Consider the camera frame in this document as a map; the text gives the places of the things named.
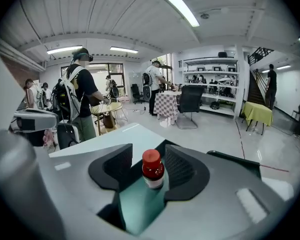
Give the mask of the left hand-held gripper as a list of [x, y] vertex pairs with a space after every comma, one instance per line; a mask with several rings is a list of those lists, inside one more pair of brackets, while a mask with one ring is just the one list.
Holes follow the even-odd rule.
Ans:
[[18, 110], [25, 92], [0, 57], [0, 130], [33, 133], [54, 128], [58, 115], [41, 109]]

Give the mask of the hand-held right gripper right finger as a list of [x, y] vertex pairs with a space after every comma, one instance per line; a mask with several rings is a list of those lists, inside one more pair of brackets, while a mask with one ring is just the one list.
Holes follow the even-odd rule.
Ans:
[[147, 240], [260, 240], [292, 204], [232, 160], [167, 145], [164, 165], [169, 189]]

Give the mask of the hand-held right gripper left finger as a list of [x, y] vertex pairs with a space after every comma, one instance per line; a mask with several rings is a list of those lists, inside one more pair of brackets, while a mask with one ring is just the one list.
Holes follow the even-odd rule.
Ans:
[[130, 240], [119, 198], [124, 144], [51, 157], [0, 131], [0, 197], [37, 240]]

